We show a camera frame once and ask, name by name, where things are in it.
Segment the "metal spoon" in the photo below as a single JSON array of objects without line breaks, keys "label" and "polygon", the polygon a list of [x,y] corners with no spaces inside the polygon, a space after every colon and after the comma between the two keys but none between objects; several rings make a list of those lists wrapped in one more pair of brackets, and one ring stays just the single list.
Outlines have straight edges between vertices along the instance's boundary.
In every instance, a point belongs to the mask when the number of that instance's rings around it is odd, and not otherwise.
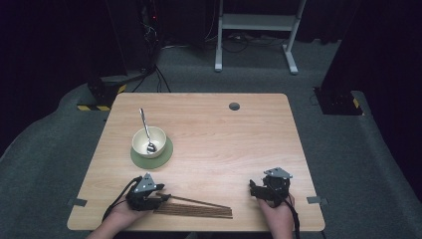
[{"label": "metal spoon", "polygon": [[148,136],[148,146],[146,147],[147,153],[153,153],[157,151],[157,147],[151,142],[151,137],[149,136],[148,126],[146,125],[145,115],[143,109],[139,109],[140,115],[142,116],[143,126],[145,126],[146,136]]}]

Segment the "green plate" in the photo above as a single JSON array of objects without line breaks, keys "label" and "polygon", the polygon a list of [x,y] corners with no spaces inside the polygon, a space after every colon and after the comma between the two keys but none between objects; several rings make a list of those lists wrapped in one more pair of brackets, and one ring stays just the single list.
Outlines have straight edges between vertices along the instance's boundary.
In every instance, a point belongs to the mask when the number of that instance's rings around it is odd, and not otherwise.
[{"label": "green plate", "polygon": [[168,137],[167,142],[165,143],[165,149],[160,156],[155,158],[146,158],[139,155],[132,147],[130,148],[130,157],[132,162],[143,169],[154,169],[159,166],[162,166],[164,163],[170,159],[171,154],[173,153],[173,142]]}]

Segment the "white bowl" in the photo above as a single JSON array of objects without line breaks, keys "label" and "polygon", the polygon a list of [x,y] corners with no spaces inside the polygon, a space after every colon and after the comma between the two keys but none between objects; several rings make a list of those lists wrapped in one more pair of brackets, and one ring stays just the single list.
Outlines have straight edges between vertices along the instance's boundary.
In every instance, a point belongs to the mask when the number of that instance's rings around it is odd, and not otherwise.
[{"label": "white bowl", "polygon": [[151,142],[156,146],[157,151],[152,153],[148,153],[146,151],[149,142],[145,128],[142,128],[133,136],[132,148],[143,157],[155,158],[160,156],[164,151],[165,143],[167,142],[167,136],[161,128],[156,126],[149,126],[148,130],[149,136],[151,137]]}]

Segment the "gray carpet floor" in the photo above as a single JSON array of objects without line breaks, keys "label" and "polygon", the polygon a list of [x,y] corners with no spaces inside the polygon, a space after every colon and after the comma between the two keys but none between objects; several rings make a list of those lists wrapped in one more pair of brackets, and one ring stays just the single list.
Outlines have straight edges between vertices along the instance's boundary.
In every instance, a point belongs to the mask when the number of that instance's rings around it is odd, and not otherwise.
[{"label": "gray carpet floor", "polygon": [[[225,43],[235,51],[242,46]],[[214,72],[214,51],[169,48],[157,66],[173,93],[282,93],[289,98],[316,193],[324,234],[337,238],[422,238],[422,208],[385,145],[364,94],[353,92],[364,116],[321,113],[313,87],[320,86],[338,44],[296,42],[299,74],[289,73],[280,45],[249,46],[223,53],[223,71]],[[156,92],[149,76],[126,91]],[[27,127],[0,161],[0,238],[84,238],[67,221],[70,200],[79,192],[108,112],[81,112],[87,90],[63,96],[57,110]],[[166,92],[161,84],[159,91]],[[323,238],[303,232],[303,238]]]}]

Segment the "black hand-mounted device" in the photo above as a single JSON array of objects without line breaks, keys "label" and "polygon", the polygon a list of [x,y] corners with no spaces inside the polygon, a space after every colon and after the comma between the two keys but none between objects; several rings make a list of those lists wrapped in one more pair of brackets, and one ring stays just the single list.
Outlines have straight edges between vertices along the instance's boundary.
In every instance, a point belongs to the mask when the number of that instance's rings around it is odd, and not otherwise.
[{"label": "black hand-mounted device", "polygon": [[120,198],[124,195],[127,189],[134,183],[136,184],[130,188],[129,193],[126,195],[127,204],[132,210],[136,211],[146,211],[158,209],[161,205],[161,202],[167,201],[171,196],[170,194],[162,194],[160,197],[148,197],[153,191],[159,191],[164,188],[164,184],[159,183],[155,184],[152,180],[151,174],[147,172],[143,177],[134,178],[123,190],[123,192],[118,196],[118,198],[112,203],[105,212],[103,221],[111,213],[112,209],[118,205]]},{"label": "black hand-mounted device", "polygon": [[278,207],[280,204],[285,202],[292,211],[295,222],[296,239],[300,239],[299,216],[295,207],[290,202],[292,200],[287,200],[287,198],[290,197],[289,187],[290,178],[292,178],[292,176],[280,167],[269,169],[264,171],[264,173],[267,174],[267,176],[263,178],[264,186],[257,186],[253,180],[249,180],[251,196],[255,196],[266,201],[272,201],[274,204],[273,207]]}]

